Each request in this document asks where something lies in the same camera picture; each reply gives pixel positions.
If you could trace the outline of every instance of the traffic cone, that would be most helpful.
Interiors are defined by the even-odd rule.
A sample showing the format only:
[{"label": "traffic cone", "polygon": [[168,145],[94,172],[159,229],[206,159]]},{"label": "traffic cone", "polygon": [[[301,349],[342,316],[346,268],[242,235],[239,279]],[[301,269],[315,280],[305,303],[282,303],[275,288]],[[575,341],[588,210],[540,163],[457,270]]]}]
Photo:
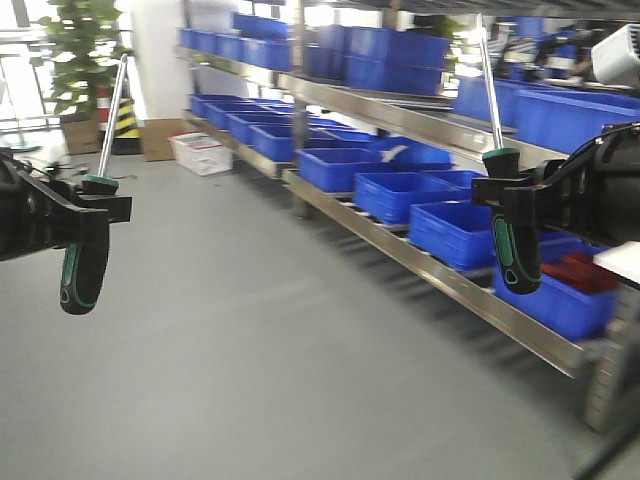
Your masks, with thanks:
[{"label": "traffic cone", "polygon": [[106,88],[98,89],[98,129],[100,130],[100,141],[104,139],[109,123],[109,107],[111,106],[109,91]]},{"label": "traffic cone", "polygon": [[140,130],[133,111],[132,98],[122,97],[120,100],[111,153],[114,155],[139,155],[142,153]]}]

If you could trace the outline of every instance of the metal shelf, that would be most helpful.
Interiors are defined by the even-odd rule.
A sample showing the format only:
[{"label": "metal shelf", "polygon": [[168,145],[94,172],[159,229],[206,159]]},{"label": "metal shelf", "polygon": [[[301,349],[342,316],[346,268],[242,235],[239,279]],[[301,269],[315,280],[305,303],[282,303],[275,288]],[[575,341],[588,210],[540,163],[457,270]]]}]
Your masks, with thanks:
[{"label": "metal shelf", "polygon": [[282,173],[293,168],[293,164],[289,162],[274,162],[270,158],[265,157],[261,153],[256,152],[253,148],[248,147],[244,143],[238,142],[229,132],[220,130],[205,119],[196,117],[191,112],[186,112],[185,117],[189,123],[198,127],[200,130],[218,140],[225,147],[233,151],[238,157],[252,165],[254,168],[262,172],[269,178],[280,179]]},{"label": "metal shelf", "polygon": [[[476,160],[481,160],[484,152],[493,149],[490,132],[460,125],[437,114],[390,105],[346,89],[317,84],[291,75],[281,76],[279,86],[307,103],[321,105]],[[505,146],[520,150],[521,168],[531,168],[551,158],[566,158],[563,153],[509,138],[505,138]]]},{"label": "metal shelf", "polygon": [[300,178],[294,170],[286,171],[283,178],[296,196],[433,284],[561,372],[574,377],[588,365],[586,349],[549,330],[469,278],[410,245],[397,232],[361,215],[351,208],[349,202],[317,189]]},{"label": "metal shelf", "polygon": [[[454,117],[442,116],[450,109],[450,99],[419,95],[355,90],[229,60],[217,55],[178,47],[181,56],[200,65],[231,73],[270,88],[288,90],[294,97],[319,105],[390,132],[444,148],[480,161],[493,149],[489,131],[462,125]],[[521,168],[531,168],[551,158],[566,155],[528,143],[505,138],[505,145],[520,150]]]},{"label": "metal shelf", "polygon": [[279,83],[281,72],[269,70],[268,68],[256,67],[248,63],[238,62],[229,58],[219,57],[210,53],[191,48],[176,47],[178,55],[183,60],[187,60],[205,67],[215,68],[223,72],[236,75],[249,82],[253,82],[261,87],[275,88]]},{"label": "metal shelf", "polygon": [[[385,8],[389,2],[385,0],[352,0],[367,7]],[[335,7],[341,5],[338,0]],[[603,20],[640,19],[637,2],[633,0],[466,0],[452,2],[450,0],[398,0],[397,10],[407,10],[418,14],[463,15],[478,12],[496,17],[531,16],[552,18],[584,18]]]}]

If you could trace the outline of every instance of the potted plant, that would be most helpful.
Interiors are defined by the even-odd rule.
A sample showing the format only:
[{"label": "potted plant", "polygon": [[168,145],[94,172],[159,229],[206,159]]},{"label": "potted plant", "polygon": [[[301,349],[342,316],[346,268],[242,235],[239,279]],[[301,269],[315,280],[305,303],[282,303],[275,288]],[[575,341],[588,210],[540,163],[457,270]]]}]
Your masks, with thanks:
[{"label": "potted plant", "polygon": [[[52,44],[53,113],[61,115],[69,153],[97,151],[98,93],[111,91],[118,59],[128,52],[116,26],[122,12],[115,0],[49,0],[49,4],[56,6],[56,16],[42,17],[38,23]],[[44,60],[32,61],[42,65]]]}]

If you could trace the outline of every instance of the yellow and black striped cone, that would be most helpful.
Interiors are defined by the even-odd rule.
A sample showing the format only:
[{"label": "yellow and black striped cone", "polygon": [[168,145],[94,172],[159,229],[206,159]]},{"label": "yellow and black striped cone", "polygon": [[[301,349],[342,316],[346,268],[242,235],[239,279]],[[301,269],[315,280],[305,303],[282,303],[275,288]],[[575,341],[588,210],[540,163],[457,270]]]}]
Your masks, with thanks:
[{"label": "yellow and black striped cone", "polygon": [[118,122],[111,153],[114,155],[138,155],[142,153],[140,130],[133,111],[133,99],[123,97],[118,109]]}]

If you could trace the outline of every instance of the white device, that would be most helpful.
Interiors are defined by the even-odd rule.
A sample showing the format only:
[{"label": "white device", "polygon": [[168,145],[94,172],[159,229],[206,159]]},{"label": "white device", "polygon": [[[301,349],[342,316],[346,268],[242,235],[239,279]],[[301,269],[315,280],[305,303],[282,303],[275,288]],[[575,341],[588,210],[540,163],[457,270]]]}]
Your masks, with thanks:
[{"label": "white device", "polygon": [[593,73],[605,85],[640,87],[640,25],[625,25],[591,50]]}]

